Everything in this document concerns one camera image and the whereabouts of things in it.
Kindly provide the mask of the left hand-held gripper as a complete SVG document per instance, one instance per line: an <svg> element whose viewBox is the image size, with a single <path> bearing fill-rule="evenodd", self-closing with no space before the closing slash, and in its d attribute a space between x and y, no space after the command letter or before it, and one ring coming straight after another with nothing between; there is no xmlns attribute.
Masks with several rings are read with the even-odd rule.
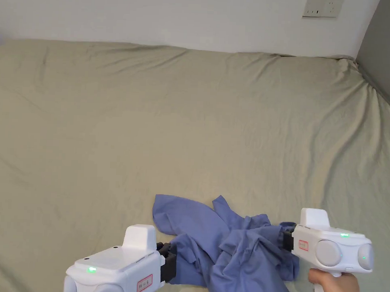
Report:
<svg viewBox="0 0 390 292"><path fill-rule="evenodd" d="M152 225L131 225L122 245L79 259L63 292L155 292L176 276L177 248L156 241Z"/></svg>

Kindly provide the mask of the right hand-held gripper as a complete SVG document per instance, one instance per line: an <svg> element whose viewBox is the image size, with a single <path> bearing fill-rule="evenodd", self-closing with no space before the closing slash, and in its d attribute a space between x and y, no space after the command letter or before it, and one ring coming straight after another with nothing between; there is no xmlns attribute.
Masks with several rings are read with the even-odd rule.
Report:
<svg viewBox="0 0 390 292"><path fill-rule="evenodd" d="M372 242L364 234L332 227L326 210L302 208L284 232L283 249L334 277L371 273Z"/></svg>

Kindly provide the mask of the person's right hand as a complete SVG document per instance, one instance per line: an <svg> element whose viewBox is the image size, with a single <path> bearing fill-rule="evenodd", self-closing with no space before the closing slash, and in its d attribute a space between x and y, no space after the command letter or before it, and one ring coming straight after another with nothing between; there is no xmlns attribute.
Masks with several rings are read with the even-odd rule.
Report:
<svg viewBox="0 0 390 292"><path fill-rule="evenodd" d="M358 279L351 273L334 277L328 272L310 269L308 280L312 284L320 285L324 292L361 292Z"/></svg>

